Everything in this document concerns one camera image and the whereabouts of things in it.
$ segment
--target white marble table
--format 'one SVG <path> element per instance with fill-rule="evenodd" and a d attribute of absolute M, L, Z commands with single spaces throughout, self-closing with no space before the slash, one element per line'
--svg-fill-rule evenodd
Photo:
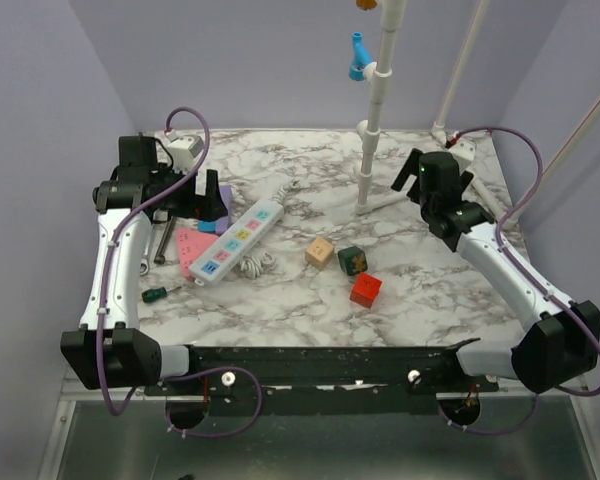
<path fill-rule="evenodd" d="M 474 139 L 475 170 L 509 204 L 490 137 Z M 389 191 L 412 147 L 430 151 L 436 144 L 423 132 L 383 134 L 372 194 Z M 198 287 L 181 276 L 173 239 L 166 265 L 152 265 L 140 288 L 184 288 L 155 304 L 141 303 L 141 330 L 163 344 L 203 346 L 433 346 L 520 336 L 500 296 L 428 233 L 416 205 L 405 201 L 353 214 L 352 165 L 360 156 L 360 140 L 352 132 L 214 132 L 206 167 L 219 170 L 221 184 L 233 187 L 234 218 L 289 180 L 302 180 L 304 188 L 289 197 L 282 221 L 254 251 L 266 249 L 277 264 L 255 280 L 234 271 L 216 287 Z M 193 222 L 180 221 L 183 225 Z M 352 284 L 337 258 L 321 272 L 307 265 L 304 251 L 316 236 L 329 239 L 336 250 L 351 245 L 365 250 L 369 273 L 383 281 L 371 309 L 349 300 Z M 518 233 L 508 238 L 523 248 Z"/>

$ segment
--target screw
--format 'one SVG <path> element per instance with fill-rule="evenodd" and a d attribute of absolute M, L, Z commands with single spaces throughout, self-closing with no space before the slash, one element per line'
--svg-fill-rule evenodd
<path fill-rule="evenodd" d="M 225 387 L 230 387 L 236 383 L 236 375 L 233 372 L 225 372 L 222 374 L 222 384 Z"/>
<path fill-rule="evenodd" d="M 418 370 L 411 370 L 407 374 L 407 380 L 409 380 L 409 383 L 413 383 L 414 385 L 417 385 L 422 380 L 422 376 L 420 375 L 420 372 Z"/>

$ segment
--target screwdriver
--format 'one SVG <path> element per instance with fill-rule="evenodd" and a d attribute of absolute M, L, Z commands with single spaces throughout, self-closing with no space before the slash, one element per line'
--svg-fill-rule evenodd
<path fill-rule="evenodd" d="M 180 290 L 182 285 L 176 288 L 172 288 L 171 290 L 167 290 L 164 287 L 159 288 L 150 288 L 149 290 L 145 290 L 142 292 L 142 301 L 144 303 L 153 303 L 161 298 L 165 298 L 171 292 L 175 292 L 176 290 Z"/>

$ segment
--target green block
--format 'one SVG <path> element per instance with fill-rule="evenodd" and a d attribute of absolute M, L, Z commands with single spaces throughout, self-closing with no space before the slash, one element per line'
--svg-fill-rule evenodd
<path fill-rule="evenodd" d="M 369 268 L 367 265 L 367 256 L 359 247 L 348 247 L 340 250 L 338 252 L 338 262 L 342 271 L 349 276 L 366 272 Z"/>

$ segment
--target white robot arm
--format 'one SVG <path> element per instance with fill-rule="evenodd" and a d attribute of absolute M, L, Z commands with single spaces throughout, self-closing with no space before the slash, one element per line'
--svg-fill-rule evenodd
<path fill-rule="evenodd" d="M 464 373 L 517 379 L 542 393 L 594 368 L 598 352 L 573 317 L 598 340 L 600 311 L 590 301 L 576 303 L 555 288 L 506 240 L 498 243 L 491 215 L 462 199 L 472 174 L 460 175 L 449 152 L 414 149 L 392 188 L 400 191 L 410 175 L 416 181 L 407 196 L 420 204 L 431 233 L 485 276 L 524 331 L 508 342 L 466 342 L 457 351 Z"/>
<path fill-rule="evenodd" d="M 150 249 L 153 214 L 166 210 L 169 216 L 213 221 L 226 215 L 219 193 L 218 173 L 207 170 L 205 195 L 195 193 L 196 177 L 183 180 L 193 167 L 200 149 L 189 137 L 177 139 L 167 147 L 171 164 L 158 163 L 156 139 L 120 137 L 120 162 L 112 178 L 94 190 L 98 212 L 98 256 L 89 301 L 79 329 L 62 335 L 61 351 L 82 383 L 90 389 L 100 387 L 96 365 L 96 337 L 103 332 L 102 355 L 108 386 L 153 385 L 163 378 L 183 375 L 190 370 L 189 350 L 183 345 L 161 346 L 142 334 L 138 320 L 138 279 L 141 264 Z M 149 198 L 186 181 L 184 188 L 142 210 L 127 221 L 117 235 L 109 268 L 105 257 L 111 251 L 114 232 L 130 212 Z M 102 279 L 109 275 L 106 292 Z M 106 299 L 106 308 L 101 306 Z M 99 327 L 99 317 L 103 325 Z"/>

